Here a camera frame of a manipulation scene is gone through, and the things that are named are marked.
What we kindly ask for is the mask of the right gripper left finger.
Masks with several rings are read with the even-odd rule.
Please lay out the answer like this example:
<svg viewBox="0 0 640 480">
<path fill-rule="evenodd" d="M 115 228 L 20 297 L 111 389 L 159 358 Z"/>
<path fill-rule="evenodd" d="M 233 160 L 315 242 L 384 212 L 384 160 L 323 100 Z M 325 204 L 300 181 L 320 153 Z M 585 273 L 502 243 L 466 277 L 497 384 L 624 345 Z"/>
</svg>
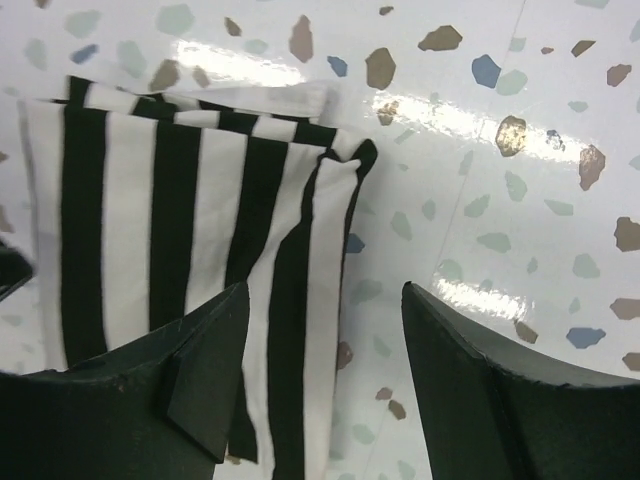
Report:
<svg viewBox="0 0 640 480">
<path fill-rule="evenodd" d="M 1 377 L 5 479 L 209 479 L 225 456 L 249 319 L 243 283 L 66 371 Z"/>
</svg>

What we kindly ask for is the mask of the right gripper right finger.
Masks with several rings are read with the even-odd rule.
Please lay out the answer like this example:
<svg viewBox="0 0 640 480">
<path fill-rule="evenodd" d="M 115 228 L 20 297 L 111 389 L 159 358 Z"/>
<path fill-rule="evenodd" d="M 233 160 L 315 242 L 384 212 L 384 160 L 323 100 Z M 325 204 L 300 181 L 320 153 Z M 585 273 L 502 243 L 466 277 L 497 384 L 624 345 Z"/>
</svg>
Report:
<svg viewBox="0 0 640 480">
<path fill-rule="evenodd" d="M 639 384 L 529 349 L 419 285 L 405 344 L 436 479 L 635 479 Z"/>
</svg>

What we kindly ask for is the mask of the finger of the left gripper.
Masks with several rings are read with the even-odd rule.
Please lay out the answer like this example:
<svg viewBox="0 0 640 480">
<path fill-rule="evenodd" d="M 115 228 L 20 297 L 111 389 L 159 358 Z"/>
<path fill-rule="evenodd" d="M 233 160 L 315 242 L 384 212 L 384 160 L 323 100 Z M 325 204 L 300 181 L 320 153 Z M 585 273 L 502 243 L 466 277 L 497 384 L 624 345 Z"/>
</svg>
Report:
<svg viewBox="0 0 640 480">
<path fill-rule="evenodd" d="M 34 268 L 16 248 L 1 241 L 0 301 L 4 301 L 33 278 Z"/>
</svg>

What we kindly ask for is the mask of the black white striped tank top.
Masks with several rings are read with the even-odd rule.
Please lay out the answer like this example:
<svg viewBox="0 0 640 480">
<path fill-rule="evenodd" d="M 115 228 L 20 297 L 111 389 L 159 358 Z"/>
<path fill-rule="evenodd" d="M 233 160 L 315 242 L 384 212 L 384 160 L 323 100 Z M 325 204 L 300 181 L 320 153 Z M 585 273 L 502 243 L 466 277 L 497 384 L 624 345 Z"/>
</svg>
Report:
<svg viewBox="0 0 640 480">
<path fill-rule="evenodd" d="M 226 451 L 326 475 L 344 256 L 378 152 L 310 120 L 125 112 L 96 86 L 23 106 L 47 363 L 61 369 L 249 288 Z"/>
</svg>

